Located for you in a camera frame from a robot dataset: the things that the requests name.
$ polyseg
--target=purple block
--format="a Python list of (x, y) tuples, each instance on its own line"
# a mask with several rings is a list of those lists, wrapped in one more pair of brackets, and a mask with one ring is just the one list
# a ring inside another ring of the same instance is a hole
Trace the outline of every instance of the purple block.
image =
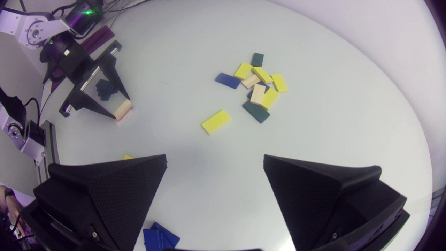
[(237, 89), (241, 80), (236, 77), (220, 72), (220, 74), (215, 78), (215, 81), (219, 82), (220, 84), (229, 86), (233, 89)]
[[(269, 89), (269, 86), (266, 85), (266, 84), (264, 84), (262, 81), (260, 81), (260, 82), (258, 82), (258, 83), (256, 83), (256, 84), (266, 86), (266, 88), (265, 88), (265, 93), (266, 93), (266, 91)], [(248, 96), (248, 99), (251, 99), (252, 91), (254, 91), (254, 88), (248, 93), (248, 95), (247, 95), (247, 96)]]

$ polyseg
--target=wristwatch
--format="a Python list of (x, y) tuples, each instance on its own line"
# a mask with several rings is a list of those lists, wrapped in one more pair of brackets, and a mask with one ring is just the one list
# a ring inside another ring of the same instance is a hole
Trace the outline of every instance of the wristwatch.
[(4, 199), (6, 200), (6, 196), (15, 195), (14, 191), (11, 188), (7, 188), (4, 190)]

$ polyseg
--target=round tabletop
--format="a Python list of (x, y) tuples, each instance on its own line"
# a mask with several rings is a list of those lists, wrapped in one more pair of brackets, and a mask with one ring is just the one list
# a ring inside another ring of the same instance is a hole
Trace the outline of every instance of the round tabletop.
[[(150, 1), (120, 15), (112, 30), (122, 44), (116, 69), (132, 115), (121, 126), (86, 109), (62, 117), (58, 109), (73, 87), (65, 80), (42, 121), (56, 125), (61, 164), (167, 155), (143, 228), (157, 221), (181, 238), (177, 247), (183, 249), (294, 250), (263, 171), (269, 154), (381, 166), (381, 180), (407, 197), (410, 214), (386, 250), (416, 246), (432, 193), (423, 130), (392, 81), (347, 41), (256, 0)], [(262, 124), (242, 108), (245, 87), (214, 81), (250, 63), (254, 52), (265, 55), (263, 68), (282, 74), (289, 88)], [(119, 95), (101, 104), (122, 102)], [(200, 124), (221, 109), (232, 120), (208, 135)], [(141, 231), (134, 250), (145, 250), (143, 243)]]

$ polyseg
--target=yellow block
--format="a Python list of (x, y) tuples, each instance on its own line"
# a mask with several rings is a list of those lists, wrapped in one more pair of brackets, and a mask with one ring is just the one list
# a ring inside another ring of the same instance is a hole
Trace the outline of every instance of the yellow block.
[(285, 81), (283, 81), (282, 75), (280, 74), (271, 74), (271, 78), (273, 79), (274, 87), (278, 92), (287, 92), (288, 87), (285, 84)]
[(208, 120), (204, 121), (201, 126), (207, 132), (207, 134), (211, 135), (230, 120), (231, 117), (229, 114), (224, 110), (221, 110)]
[(279, 96), (279, 93), (276, 90), (273, 88), (268, 89), (263, 96), (262, 107), (268, 111), (274, 101), (276, 101), (277, 96)]
[(263, 83), (270, 84), (273, 82), (273, 79), (268, 75), (268, 73), (266, 73), (266, 71), (262, 67), (253, 67), (252, 70), (257, 76), (259, 76)]
[(252, 65), (247, 63), (242, 63), (239, 69), (235, 72), (234, 77), (244, 80), (248, 76), (248, 73), (251, 71), (251, 69)]

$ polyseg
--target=white wall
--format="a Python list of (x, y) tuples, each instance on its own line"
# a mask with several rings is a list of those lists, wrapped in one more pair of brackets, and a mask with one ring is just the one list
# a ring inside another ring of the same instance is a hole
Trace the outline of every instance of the white wall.
[(334, 31), (389, 76), (411, 104), (424, 130), (432, 163), (433, 190), (443, 187), (446, 183), (446, 50), (425, 2), (269, 1)]
[[(0, 33), (0, 86), (8, 96), (18, 96), (22, 103), (35, 97), (40, 100), (42, 76), (26, 58), (15, 38)], [(28, 119), (37, 122), (37, 109), (27, 107)], [(3, 132), (0, 133), (0, 182), (25, 194), (32, 195), (37, 186), (34, 161), (22, 154)]]

